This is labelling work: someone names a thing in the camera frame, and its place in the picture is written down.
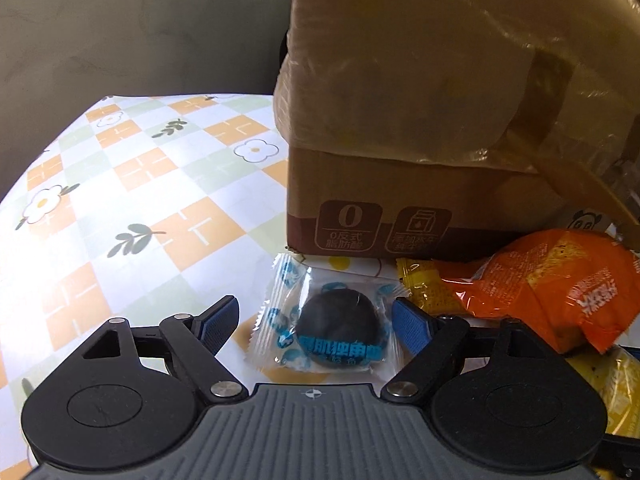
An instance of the brown box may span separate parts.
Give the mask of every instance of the brown box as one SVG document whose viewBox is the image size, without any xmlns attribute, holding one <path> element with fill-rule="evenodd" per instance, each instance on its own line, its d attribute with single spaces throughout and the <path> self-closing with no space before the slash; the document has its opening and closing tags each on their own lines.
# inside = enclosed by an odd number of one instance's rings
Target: brown box
<svg viewBox="0 0 640 480">
<path fill-rule="evenodd" d="M 593 210 L 637 226 L 638 9 L 294 0 L 274 95 L 289 246 L 466 260 L 542 228 L 604 230 Z"/>
</svg>

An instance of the checkered tablecloth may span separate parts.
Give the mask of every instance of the checkered tablecloth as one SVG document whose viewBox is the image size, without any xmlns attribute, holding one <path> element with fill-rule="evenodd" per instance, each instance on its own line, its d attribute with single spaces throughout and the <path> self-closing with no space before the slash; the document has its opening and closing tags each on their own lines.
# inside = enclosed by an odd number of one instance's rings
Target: checkered tablecloth
<svg viewBox="0 0 640 480">
<path fill-rule="evenodd" d="M 19 413 L 92 329 L 264 299 L 284 248 L 287 145 L 271 97 L 107 97 L 0 204 L 0 479 L 29 469 Z M 220 359 L 267 379 L 232 340 Z"/>
</svg>

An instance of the gray wall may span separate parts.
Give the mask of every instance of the gray wall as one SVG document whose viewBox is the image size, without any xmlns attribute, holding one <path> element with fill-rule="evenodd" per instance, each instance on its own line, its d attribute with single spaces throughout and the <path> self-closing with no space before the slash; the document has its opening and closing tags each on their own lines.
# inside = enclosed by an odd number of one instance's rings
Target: gray wall
<svg viewBox="0 0 640 480">
<path fill-rule="evenodd" d="M 0 0 L 0 198 L 108 94 L 270 93 L 290 0 Z"/>
</svg>

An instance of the number 0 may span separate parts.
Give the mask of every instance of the number 0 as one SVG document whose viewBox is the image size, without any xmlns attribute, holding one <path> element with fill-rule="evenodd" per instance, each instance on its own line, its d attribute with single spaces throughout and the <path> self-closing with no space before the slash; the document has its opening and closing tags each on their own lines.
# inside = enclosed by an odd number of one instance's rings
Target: number 0
<svg viewBox="0 0 640 480">
<path fill-rule="evenodd" d="M 350 212 L 353 215 L 351 220 L 349 220 Z M 340 209 L 340 213 L 338 215 L 338 222 L 342 227 L 356 227 L 362 221 L 362 208 L 355 204 L 349 204 Z"/>
</svg>

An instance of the panda illustration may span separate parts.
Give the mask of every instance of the panda illustration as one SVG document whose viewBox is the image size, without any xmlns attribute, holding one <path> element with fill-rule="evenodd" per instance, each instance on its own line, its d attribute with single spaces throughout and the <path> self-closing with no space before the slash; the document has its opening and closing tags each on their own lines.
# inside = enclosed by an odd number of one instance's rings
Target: panda illustration
<svg viewBox="0 0 640 480">
<path fill-rule="evenodd" d="M 567 226 L 567 229 L 584 229 L 585 231 L 591 231 L 602 220 L 602 215 L 596 215 L 596 213 L 580 210 L 576 212 L 573 220 Z"/>
</svg>

